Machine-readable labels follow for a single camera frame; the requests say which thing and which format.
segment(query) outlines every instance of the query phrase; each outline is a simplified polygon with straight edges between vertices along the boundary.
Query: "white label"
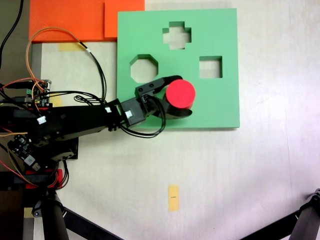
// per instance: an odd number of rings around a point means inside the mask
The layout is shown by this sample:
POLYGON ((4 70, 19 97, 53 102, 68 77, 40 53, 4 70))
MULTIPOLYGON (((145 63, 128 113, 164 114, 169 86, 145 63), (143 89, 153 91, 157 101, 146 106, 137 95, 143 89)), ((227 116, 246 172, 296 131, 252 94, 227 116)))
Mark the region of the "white label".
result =
POLYGON ((36 120, 38 121, 39 125, 47 122, 46 116, 41 116, 41 117, 37 118, 36 120))
POLYGON ((36 162, 36 163, 32 166, 32 168, 33 168, 34 170, 38 171, 38 170, 40 169, 40 165, 36 162))
POLYGON ((133 115, 132 115, 132 112, 130 110, 126 111, 125 112, 125 115, 126 115, 126 118, 129 119, 131 118, 133 115))
POLYGON ((24 162, 26 164, 28 164, 29 166, 31 166, 35 162, 35 158, 33 156, 29 155, 25 158, 24 162))
POLYGON ((106 112, 107 112, 108 114, 111 113, 111 108, 110 108, 110 107, 107 106, 107 107, 105 108, 105 110, 106 110, 106 112))

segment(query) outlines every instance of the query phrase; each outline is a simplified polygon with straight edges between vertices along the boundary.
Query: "red cylinder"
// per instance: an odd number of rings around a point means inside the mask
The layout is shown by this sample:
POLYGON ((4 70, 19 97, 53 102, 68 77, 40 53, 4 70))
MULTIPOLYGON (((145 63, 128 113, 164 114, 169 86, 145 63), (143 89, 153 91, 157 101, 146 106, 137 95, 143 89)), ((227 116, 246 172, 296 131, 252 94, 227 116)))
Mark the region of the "red cylinder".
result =
POLYGON ((184 79, 174 80, 165 91, 166 100, 176 108, 190 109, 196 99, 195 87, 184 79))

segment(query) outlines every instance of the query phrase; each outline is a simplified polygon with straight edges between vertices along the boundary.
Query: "orange wire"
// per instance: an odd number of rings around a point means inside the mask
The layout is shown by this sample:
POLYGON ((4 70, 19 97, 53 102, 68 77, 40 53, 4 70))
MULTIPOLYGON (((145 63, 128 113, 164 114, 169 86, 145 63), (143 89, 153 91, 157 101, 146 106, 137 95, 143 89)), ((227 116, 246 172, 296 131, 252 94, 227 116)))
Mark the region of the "orange wire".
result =
POLYGON ((0 160, 0 163, 8 170, 10 170, 11 172, 13 172, 15 175, 17 175, 19 178, 22 178, 18 173, 16 173, 15 171, 13 171, 10 167, 8 167, 7 165, 4 164, 3 161, 0 160))
POLYGON ((5 127, 3 127, 3 126, 0 126, 0 128, 2 128, 3 130, 5 130, 5 131, 7 131, 8 133, 13 133, 12 131, 10 131, 9 129, 6 129, 5 127))
MULTIPOLYGON (((32 101, 34 101, 34 89, 35 89, 36 84, 33 85, 32 90, 31 90, 31 99, 32 101)), ((40 110, 38 108, 38 105, 36 102, 34 102, 35 108, 38 110, 38 112, 40 113, 40 110)))
POLYGON ((26 51, 25 51, 25 63, 26 63, 26 68, 28 69, 28 72, 30 73, 30 76, 33 78, 36 78, 34 73, 31 70, 30 64, 29 64, 29 51, 30 51, 30 46, 32 44, 32 40, 41 32, 43 31, 62 31, 65 32, 67 34, 70 34, 72 37, 74 37, 75 40, 77 40, 78 42, 80 42, 80 40, 70 31, 68 31, 67 29, 61 28, 61 27, 56 27, 56 26, 49 26, 49 27, 45 27, 40 29, 39 31, 37 31, 29 40, 28 45, 26 46, 26 51))
POLYGON ((18 80, 12 81, 12 82, 2 86, 2 89, 6 88, 7 86, 9 86, 11 84, 22 82, 22 81, 25 81, 25 80, 33 80, 35 82, 35 84, 37 84, 37 87, 39 88, 39 90, 44 92, 44 89, 38 84, 38 82, 44 83, 44 81, 41 80, 41 79, 38 79, 38 78, 34 78, 34 77, 26 77, 26 78, 22 78, 22 79, 18 79, 18 80))
POLYGON ((11 136, 11 135, 18 135, 18 134, 28 134, 27 132, 12 132, 12 133, 8 133, 5 135, 0 135, 0 137, 7 137, 7 136, 11 136))
POLYGON ((58 173, 56 172, 56 173, 55 173, 55 180, 54 180, 54 182, 53 182, 52 184, 50 184, 50 185, 48 186, 48 188, 51 188, 51 187, 53 187, 54 185, 56 185, 57 181, 58 181, 58 173))

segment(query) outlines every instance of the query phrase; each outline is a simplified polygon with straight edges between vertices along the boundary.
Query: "cross-shaped hole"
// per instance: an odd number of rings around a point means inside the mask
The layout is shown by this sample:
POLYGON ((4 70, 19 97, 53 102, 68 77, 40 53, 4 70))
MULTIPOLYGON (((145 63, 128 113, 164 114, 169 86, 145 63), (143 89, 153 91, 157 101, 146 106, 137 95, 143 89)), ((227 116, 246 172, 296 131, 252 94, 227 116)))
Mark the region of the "cross-shaped hole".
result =
POLYGON ((191 27, 185 27, 184 21, 171 21, 169 28, 163 28, 163 43, 169 44, 171 50, 185 49, 191 43, 191 27))

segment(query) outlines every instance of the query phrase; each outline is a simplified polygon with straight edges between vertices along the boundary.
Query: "green shape sorter board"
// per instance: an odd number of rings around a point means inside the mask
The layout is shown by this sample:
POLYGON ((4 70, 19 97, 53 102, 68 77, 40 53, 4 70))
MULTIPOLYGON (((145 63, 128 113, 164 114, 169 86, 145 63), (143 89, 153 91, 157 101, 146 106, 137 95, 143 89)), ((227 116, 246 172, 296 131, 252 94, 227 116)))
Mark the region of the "green shape sorter board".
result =
MULTIPOLYGON (((158 74, 151 81, 180 75, 195 87, 192 115, 167 120, 166 128, 240 126, 236 9, 119 12, 117 97, 121 102, 133 98, 135 88, 144 84, 131 77, 131 65, 141 57, 150 58, 158 66, 158 74), (191 42, 184 49, 170 49, 163 34, 179 25, 191 32, 191 42), (201 79, 200 60, 210 59, 220 60, 222 74, 201 79)), ((140 126, 156 129, 161 120, 150 116, 140 126)))

